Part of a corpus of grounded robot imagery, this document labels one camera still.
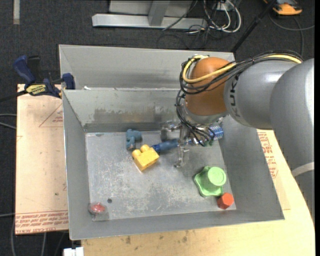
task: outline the cardboard sheet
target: cardboard sheet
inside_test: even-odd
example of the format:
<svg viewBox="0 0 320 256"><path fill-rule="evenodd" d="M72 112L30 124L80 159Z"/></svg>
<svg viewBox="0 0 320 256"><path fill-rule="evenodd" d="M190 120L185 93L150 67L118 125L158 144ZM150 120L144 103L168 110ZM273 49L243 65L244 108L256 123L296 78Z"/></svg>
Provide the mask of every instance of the cardboard sheet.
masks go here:
<svg viewBox="0 0 320 256"><path fill-rule="evenodd" d="M68 229L62 101L51 96L17 99L15 234ZM289 210L279 168L288 168L273 131L258 130L283 210Z"/></svg>

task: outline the orange object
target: orange object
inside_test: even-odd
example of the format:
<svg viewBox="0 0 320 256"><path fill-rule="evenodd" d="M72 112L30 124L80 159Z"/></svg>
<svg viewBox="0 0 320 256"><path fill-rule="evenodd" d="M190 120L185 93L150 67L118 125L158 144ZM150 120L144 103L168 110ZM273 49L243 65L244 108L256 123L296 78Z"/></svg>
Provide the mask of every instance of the orange object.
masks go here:
<svg viewBox="0 0 320 256"><path fill-rule="evenodd" d="M193 68L190 78L200 78L222 68L228 63L229 61L217 57L208 57L201 59ZM197 88L209 83L215 77L216 76L211 76L203 81L193 83L192 86L194 88ZM223 78L223 80L221 80L220 82L211 84L208 87L207 91L204 91L202 93L187 94L185 96L185 105L188 110L193 114L199 116L211 116L227 111L224 101L224 89L226 80L227 77ZM188 92L193 93L196 92L196 90L188 89Z"/></svg>
<svg viewBox="0 0 320 256"><path fill-rule="evenodd" d="M293 3L290 2L284 2L284 3L276 3L273 7L273 10L278 14L282 16L286 15L298 15L302 13L302 8L299 6L299 4L296 1L293 1Z"/></svg>
<svg viewBox="0 0 320 256"><path fill-rule="evenodd" d="M234 197L230 193L224 193L217 200L218 207L224 210L230 207L234 202Z"/></svg>

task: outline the red object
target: red object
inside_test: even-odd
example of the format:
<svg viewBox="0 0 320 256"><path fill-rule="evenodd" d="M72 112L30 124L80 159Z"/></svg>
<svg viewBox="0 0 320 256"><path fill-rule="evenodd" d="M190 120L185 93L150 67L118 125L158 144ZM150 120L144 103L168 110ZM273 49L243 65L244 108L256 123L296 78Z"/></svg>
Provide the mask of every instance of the red object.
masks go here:
<svg viewBox="0 0 320 256"><path fill-rule="evenodd" d="M91 205L91 211L95 214L100 214L105 212L106 208L100 204L99 202L96 204Z"/></svg>
<svg viewBox="0 0 320 256"><path fill-rule="evenodd" d="M230 193L224 193L218 200L218 207L221 209L227 209L235 202L234 197Z"/></svg>

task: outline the blue connector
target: blue connector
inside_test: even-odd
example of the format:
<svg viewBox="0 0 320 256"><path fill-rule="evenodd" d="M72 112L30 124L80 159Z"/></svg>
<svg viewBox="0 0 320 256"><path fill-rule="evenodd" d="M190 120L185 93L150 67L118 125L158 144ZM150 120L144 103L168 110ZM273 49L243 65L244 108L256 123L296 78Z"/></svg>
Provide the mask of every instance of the blue connector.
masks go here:
<svg viewBox="0 0 320 256"><path fill-rule="evenodd" d="M224 136L224 130L219 125L211 126L209 128L210 135L213 136L213 140L219 140Z"/></svg>
<svg viewBox="0 0 320 256"><path fill-rule="evenodd" d="M162 152L162 151L167 151L167 150L171 150L174 148L177 148L179 145L178 143L178 139L170 139L167 140L165 142L161 142L159 144L156 145L152 145L151 147L156 151L156 152Z"/></svg>

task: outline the yellow cable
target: yellow cable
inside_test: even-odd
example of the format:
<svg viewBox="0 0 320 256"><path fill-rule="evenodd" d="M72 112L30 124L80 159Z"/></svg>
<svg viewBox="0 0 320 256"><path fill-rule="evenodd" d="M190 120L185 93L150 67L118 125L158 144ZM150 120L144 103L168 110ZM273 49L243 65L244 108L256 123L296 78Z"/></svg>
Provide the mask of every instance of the yellow cable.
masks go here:
<svg viewBox="0 0 320 256"><path fill-rule="evenodd" d="M292 56L288 56L288 55L282 55L282 54L272 54L272 55L269 55L269 56L265 56L265 57L262 57L262 59L265 59L265 58L281 58L281 59L287 59L287 60L290 60L294 63L301 63L302 61L298 58L295 58L295 57L292 57Z"/></svg>
<svg viewBox="0 0 320 256"><path fill-rule="evenodd" d="M207 58L208 56L203 56L203 55L196 55L194 56L192 59L190 59L187 64L185 65L184 69L183 69L183 72L182 72L182 78L183 80L188 83L188 84L194 84L194 83L197 83L197 82L201 82L207 78L210 78L212 76L218 76L228 70L230 70L231 68L233 68L236 63L230 63L229 65L223 67L223 68L220 68L214 72L211 72L209 74L206 74L204 76L201 76L201 77L198 77L198 78L195 78L195 79L189 79L187 78L187 71L188 69L190 68L191 64L194 63L195 61L197 60L201 60L201 59L204 59L204 58ZM262 59L265 59L265 58L280 58L280 59L287 59L287 60L290 60L294 63L301 63L301 60L299 60L298 58L295 58L295 57L292 57L292 56L288 56L288 55L284 55L284 54L271 54L269 56L265 56L265 57L262 57Z"/></svg>

